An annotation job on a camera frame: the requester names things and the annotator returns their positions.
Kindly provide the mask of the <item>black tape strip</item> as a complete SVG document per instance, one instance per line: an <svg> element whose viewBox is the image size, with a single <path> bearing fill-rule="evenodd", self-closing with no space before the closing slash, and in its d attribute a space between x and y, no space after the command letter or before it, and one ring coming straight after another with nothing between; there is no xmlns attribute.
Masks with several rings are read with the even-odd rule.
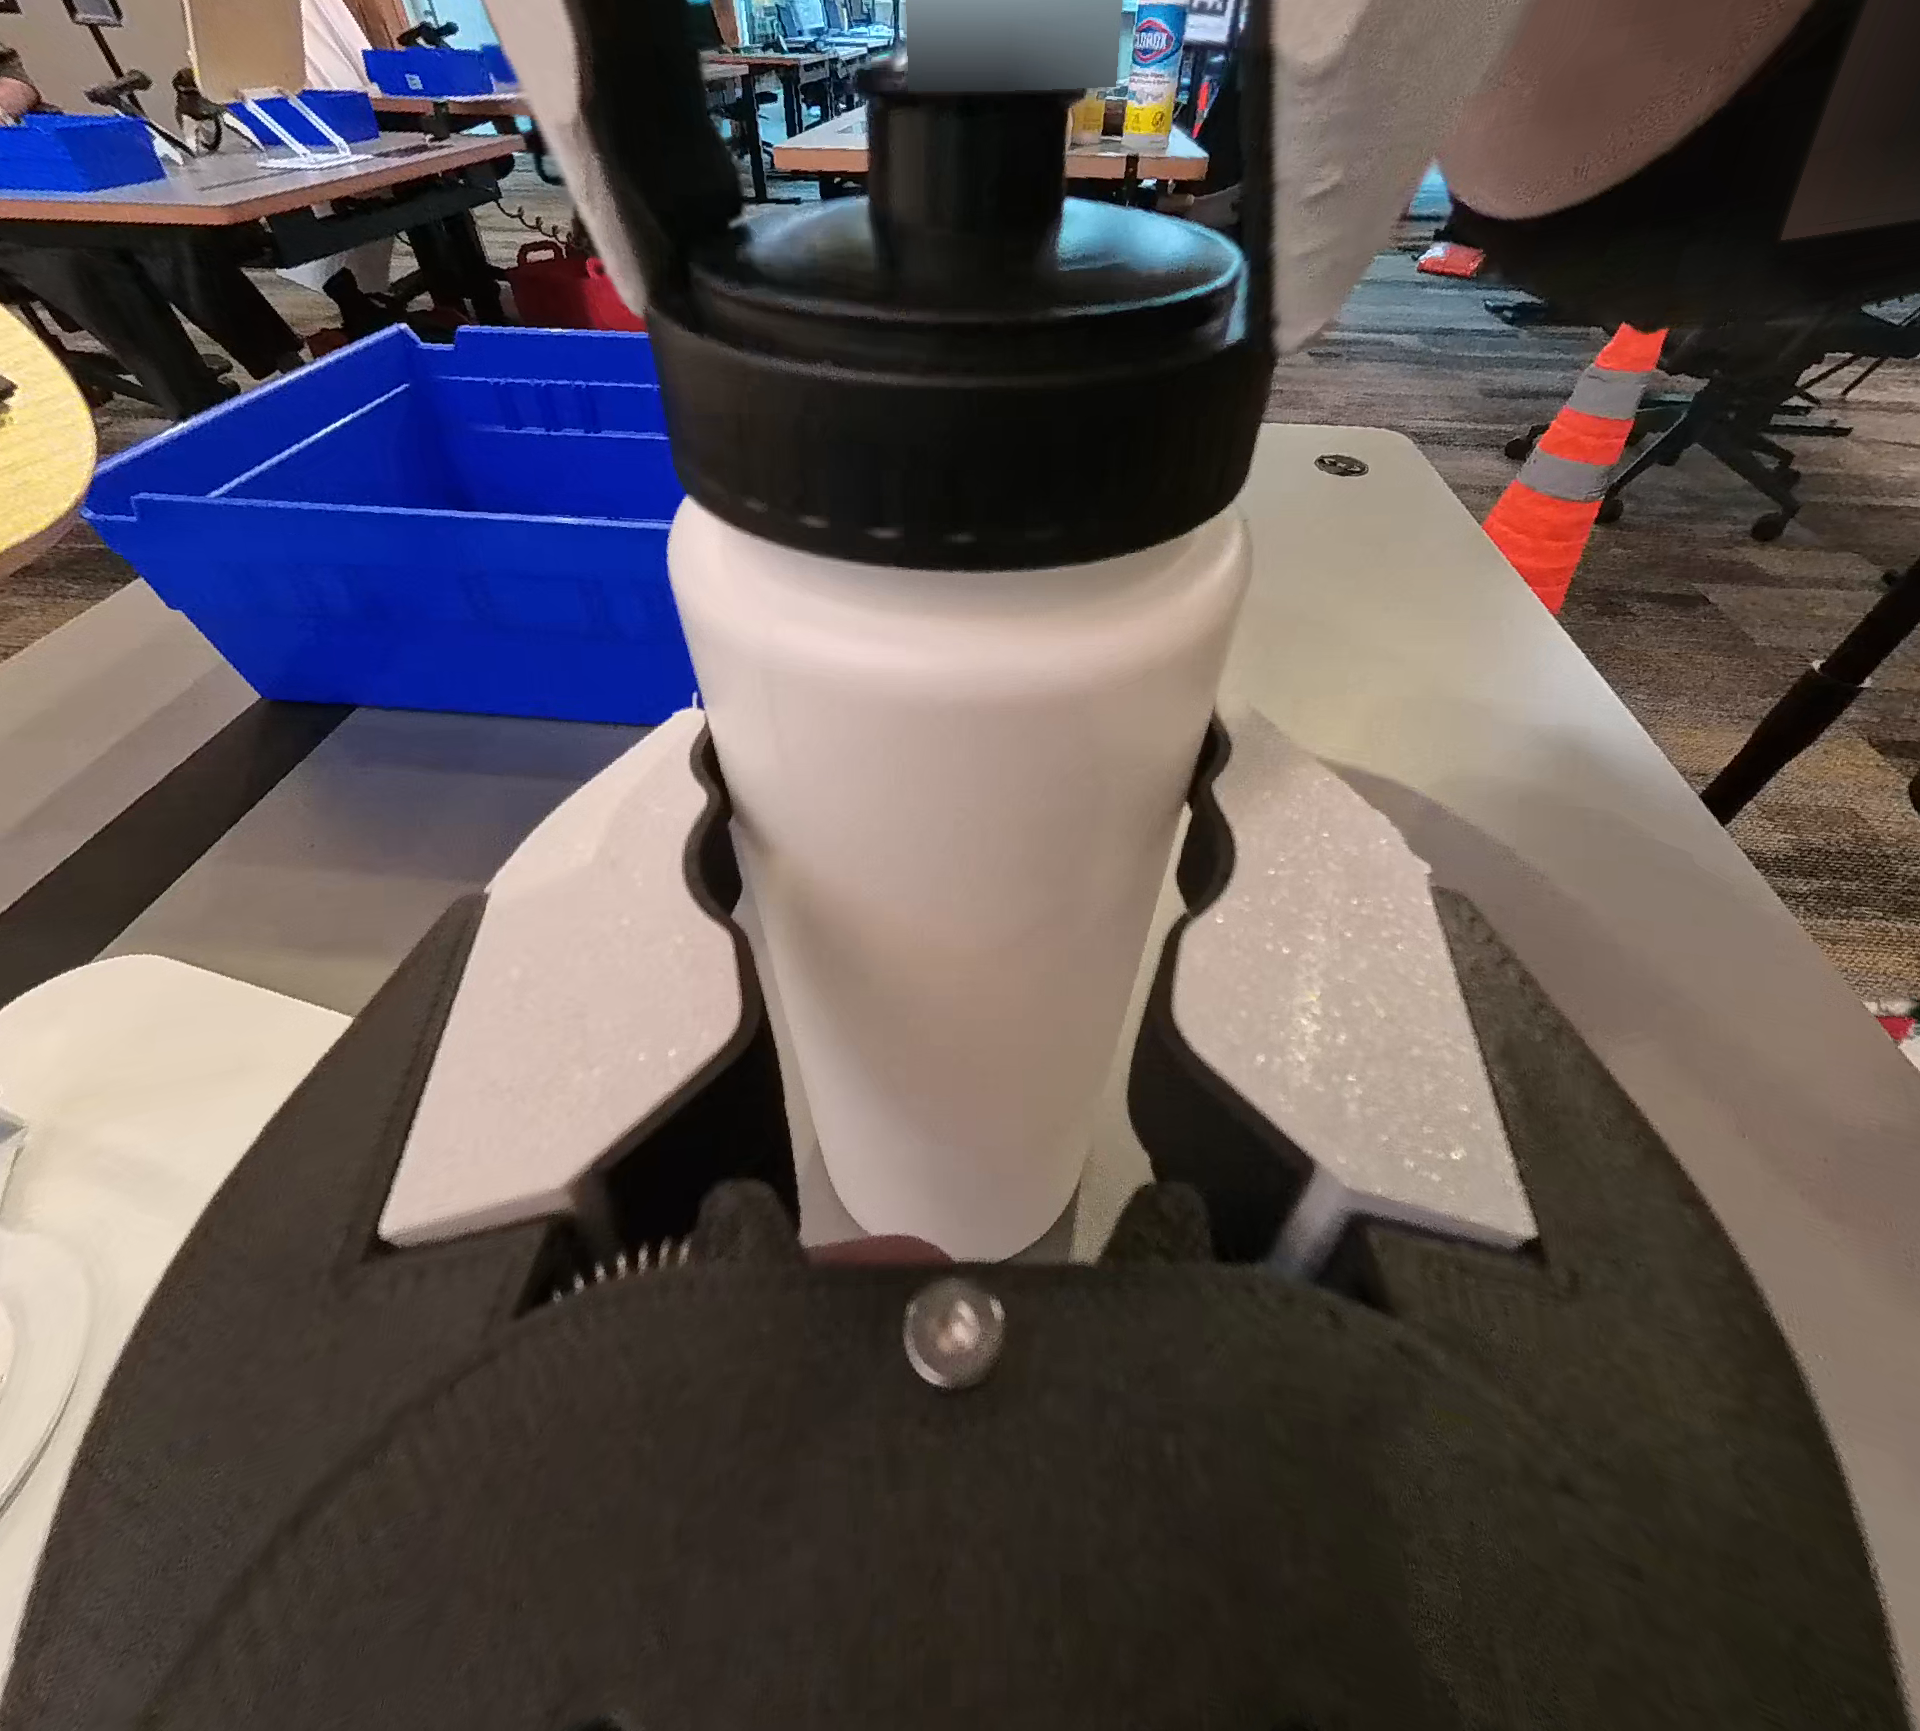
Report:
<svg viewBox="0 0 1920 1731"><path fill-rule="evenodd" d="M1 916L1 1002L100 958L356 710L257 700Z"/></svg>

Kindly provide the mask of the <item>white stand base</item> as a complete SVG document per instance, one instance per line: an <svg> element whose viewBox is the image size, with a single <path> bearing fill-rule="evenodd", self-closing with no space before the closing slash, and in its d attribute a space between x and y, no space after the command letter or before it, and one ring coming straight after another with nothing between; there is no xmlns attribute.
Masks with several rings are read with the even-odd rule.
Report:
<svg viewBox="0 0 1920 1731"><path fill-rule="evenodd" d="M30 1579L107 1374L214 1194L344 1014L158 956L41 984L4 1010L4 1110L52 1138L86 1214L94 1342L80 1416L4 1512L4 1585Z"/></svg>

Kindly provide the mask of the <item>white bottle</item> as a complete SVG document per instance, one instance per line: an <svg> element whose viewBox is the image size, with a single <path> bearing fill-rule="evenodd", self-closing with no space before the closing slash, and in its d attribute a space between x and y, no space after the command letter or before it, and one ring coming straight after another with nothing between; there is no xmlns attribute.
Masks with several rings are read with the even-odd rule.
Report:
<svg viewBox="0 0 1920 1731"><path fill-rule="evenodd" d="M1250 582L1235 508L935 572L684 502L668 578L828 1182L997 1264L1064 1216Z"/></svg>

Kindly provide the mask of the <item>black office chair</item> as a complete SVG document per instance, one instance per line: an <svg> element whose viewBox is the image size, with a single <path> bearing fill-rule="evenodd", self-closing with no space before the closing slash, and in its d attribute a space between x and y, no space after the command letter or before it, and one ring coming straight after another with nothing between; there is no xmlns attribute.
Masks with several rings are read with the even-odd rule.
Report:
<svg viewBox="0 0 1920 1731"><path fill-rule="evenodd" d="M1820 364L1839 358L1875 370L1889 360L1913 360L1917 314L1883 306L1820 308L1812 316L1673 328L1666 334L1659 372L1691 378L1688 398L1644 398L1627 430L1623 468L1601 494L1595 520L1613 524L1626 490L1645 472L1671 468L1697 448L1748 488L1767 510L1750 526L1758 544L1777 542L1799 514L1802 472L1780 436L1842 438L1839 424L1813 424L1812 382Z"/></svg>

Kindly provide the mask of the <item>black bottle lid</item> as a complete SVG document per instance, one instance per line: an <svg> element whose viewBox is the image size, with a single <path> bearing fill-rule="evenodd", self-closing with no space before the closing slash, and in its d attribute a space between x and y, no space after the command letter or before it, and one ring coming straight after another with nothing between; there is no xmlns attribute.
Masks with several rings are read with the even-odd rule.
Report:
<svg viewBox="0 0 1920 1731"><path fill-rule="evenodd" d="M1066 92L862 76L862 200L706 212L648 280L684 494L764 542L1032 572L1178 540L1235 502L1275 368L1269 216L1246 256L1067 194Z"/></svg>

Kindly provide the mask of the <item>orange traffic cone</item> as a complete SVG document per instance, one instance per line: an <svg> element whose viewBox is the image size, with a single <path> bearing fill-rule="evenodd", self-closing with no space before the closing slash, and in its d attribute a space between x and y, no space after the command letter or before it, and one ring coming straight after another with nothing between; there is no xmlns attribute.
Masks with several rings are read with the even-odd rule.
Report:
<svg viewBox="0 0 1920 1731"><path fill-rule="evenodd" d="M1563 612L1666 340L1666 330L1613 330L1482 522L1552 616Z"/></svg>

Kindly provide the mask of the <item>brown edged table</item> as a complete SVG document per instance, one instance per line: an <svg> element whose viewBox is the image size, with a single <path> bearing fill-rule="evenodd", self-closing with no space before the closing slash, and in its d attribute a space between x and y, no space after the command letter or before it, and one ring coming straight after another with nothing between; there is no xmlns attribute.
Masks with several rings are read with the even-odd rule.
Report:
<svg viewBox="0 0 1920 1731"><path fill-rule="evenodd" d="M779 142L766 160L768 174L814 180L824 200L862 192L869 170L865 118L865 108L857 108ZM1072 198L1157 210L1170 196L1195 194L1207 172L1209 156L1178 128L1155 152L1138 152L1121 136L1066 134Z"/></svg>
<svg viewBox="0 0 1920 1731"><path fill-rule="evenodd" d="M5 270L19 256L118 256L145 264L165 252L183 256L192 240L211 240L226 262L279 268L341 256L383 238L423 230L419 266L438 304L460 322L507 324L501 276L485 258L471 222L478 208L498 206L501 182L521 152L516 134L382 134L347 148L347 160L316 168L270 166L262 154L224 154L162 164L163 178L86 194L36 194L4 188L4 308L54 348L62 370L86 394L144 400L170 420L192 418L238 390L224 376L224 358L194 348L176 308L145 270L132 272L125 316L144 352L163 352L154 384L96 332L81 328L101 352L66 352L38 320L73 316L66 304L38 300Z"/></svg>

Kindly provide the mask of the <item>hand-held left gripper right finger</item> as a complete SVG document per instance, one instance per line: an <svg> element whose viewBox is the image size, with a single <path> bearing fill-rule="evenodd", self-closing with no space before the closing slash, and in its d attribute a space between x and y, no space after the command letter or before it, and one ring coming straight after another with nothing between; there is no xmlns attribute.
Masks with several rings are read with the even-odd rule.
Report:
<svg viewBox="0 0 1920 1731"><path fill-rule="evenodd" d="M1212 718L1126 1114L1217 1264L1319 1278L1363 1224L1520 1252L1537 1228L1428 864L1259 710Z"/></svg>

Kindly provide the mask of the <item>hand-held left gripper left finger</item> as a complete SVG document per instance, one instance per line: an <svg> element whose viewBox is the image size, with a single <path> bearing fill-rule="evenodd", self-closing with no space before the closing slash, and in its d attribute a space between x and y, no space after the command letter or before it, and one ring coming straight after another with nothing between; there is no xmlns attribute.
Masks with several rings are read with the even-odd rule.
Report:
<svg viewBox="0 0 1920 1731"><path fill-rule="evenodd" d="M485 888L380 1216L395 1248L568 1218L595 1254L678 1240L750 1180L800 1222L778 1048L708 714L564 800Z"/></svg>

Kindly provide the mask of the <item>white yellow wipes canister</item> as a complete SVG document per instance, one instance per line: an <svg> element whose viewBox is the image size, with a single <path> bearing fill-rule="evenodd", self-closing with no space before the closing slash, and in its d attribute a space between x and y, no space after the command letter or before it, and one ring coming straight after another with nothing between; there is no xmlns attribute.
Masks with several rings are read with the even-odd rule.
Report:
<svg viewBox="0 0 1920 1731"><path fill-rule="evenodd" d="M1133 0L1121 144L1133 154L1167 148L1182 96L1188 0Z"/></svg>

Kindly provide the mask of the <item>small acrylic holder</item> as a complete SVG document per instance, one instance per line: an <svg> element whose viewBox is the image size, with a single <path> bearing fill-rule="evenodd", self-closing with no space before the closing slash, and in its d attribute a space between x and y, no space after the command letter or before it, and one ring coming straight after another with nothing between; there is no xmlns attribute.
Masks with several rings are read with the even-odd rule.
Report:
<svg viewBox="0 0 1920 1731"><path fill-rule="evenodd" d="M351 144L328 126L300 96L254 92L224 110L254 136L267 168L325 168L351 162Z"/></svg>

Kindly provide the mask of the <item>blue plastic bin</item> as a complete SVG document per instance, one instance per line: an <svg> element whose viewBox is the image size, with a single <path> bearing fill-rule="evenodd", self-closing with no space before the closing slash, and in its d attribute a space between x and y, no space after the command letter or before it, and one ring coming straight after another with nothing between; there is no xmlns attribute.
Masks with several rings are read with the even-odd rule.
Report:
<svg viewBox="0 0 1920 1731"><path fill-rule="evenodd" d="M100 462L81 516L266 700L650 728L697 702L651 340L388 328Z"/></svg>

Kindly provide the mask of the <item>red plastic container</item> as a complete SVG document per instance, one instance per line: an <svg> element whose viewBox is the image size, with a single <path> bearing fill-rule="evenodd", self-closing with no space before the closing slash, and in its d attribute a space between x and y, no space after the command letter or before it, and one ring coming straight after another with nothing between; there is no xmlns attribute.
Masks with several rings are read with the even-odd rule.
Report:
<svg viewBox="0 0 1920 1731"><path fill-rule="evenodd" d="M644 334L645 318L619 296L606 266L560 240L521 244L505 270L518 324L539 330Z"/></svg>

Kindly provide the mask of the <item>black stand pole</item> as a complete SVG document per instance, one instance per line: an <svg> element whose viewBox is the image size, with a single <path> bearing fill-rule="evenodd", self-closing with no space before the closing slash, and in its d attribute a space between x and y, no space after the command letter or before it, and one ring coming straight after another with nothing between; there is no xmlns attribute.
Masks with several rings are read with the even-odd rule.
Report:
<svg viewBox="0 0 1920 1731"><path fill-rule="evenodd" d="M1885 576L1880 598L1831 654L1792 682L1699 792L1699 804L1715 824L1728 828L1796 758L1827 736L1915 628L1917 564L1909 564Z"/></svg>

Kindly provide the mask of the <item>small blue bin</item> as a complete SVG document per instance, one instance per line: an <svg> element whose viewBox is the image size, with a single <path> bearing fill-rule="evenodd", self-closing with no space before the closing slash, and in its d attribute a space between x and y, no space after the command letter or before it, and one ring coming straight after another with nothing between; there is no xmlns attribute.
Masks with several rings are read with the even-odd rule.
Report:
<svg viewBox="0 0 1920 1731"><path fill-rule="evenodd" d="M303 102L341 138L345 138L356 152L360 146L368 146L377 140L380 128L372 110L372 102L363 92L357 90L300 90L298 94Z"/></svg>
<svg viewBox="0 0 1920 1731"><path fill-rule="evenodd" d="M1 126L0 146L4 198L73 198L167 174L144 122L118 114L28 114Z"/></svg>
<svg viewBox="0 0 1920 1731"><path fill-rule="evenodd" d="M372 92L388 100L454 102L518 90L516 70L498 44L370 48L360 62Z"/></svg>

